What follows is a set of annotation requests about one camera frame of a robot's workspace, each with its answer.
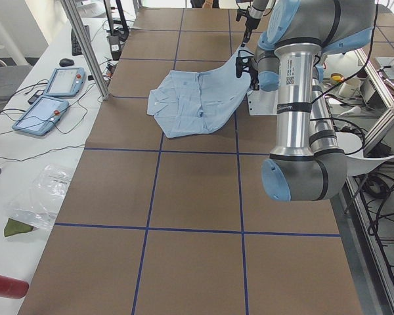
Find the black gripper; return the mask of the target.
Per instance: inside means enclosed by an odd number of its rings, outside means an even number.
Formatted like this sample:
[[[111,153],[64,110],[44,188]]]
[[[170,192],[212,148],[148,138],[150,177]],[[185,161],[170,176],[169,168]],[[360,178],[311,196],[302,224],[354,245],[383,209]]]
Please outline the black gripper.
[[[251,38],[252,31],[257,29],[259,25],[260,11],[256,8],[238,9],[236,13],[236,21],[239,22],[242,18],[246,19],[246,28],[240,46],[245,47]]]
[[[243,73],[250,75],[250,89],[259,90],[258,71],[253,65],[254,55],[246,49],[238,49],[235,60],[236,77],[241,78]]]

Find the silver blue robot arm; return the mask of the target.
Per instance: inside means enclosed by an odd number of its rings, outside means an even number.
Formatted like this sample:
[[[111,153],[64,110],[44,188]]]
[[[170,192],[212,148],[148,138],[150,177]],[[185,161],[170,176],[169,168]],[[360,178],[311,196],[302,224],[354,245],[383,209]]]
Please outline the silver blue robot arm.
[[[276,146],[262,165],[267,195],[276,201],[335,196],[347,177],[320,88],[320,61],[368,45],[378,11],[373,1],[279,1],[252,57],[236,59],[252,87],[276,91]]]
[[[268,3],[269,0],[254,0],[252,1],[252,4],[246,9],[237,9],[236,21],[239,22],[241,18],[246,19],[246,29],[244,31],[242,43],[240,45],[241,47],[245,47],[246,44],[249,42],[252,31],[258,28],[261,19],[273,10],[274,5],[272,5],[268,13],[265,13],[265,9],[267,8]]]

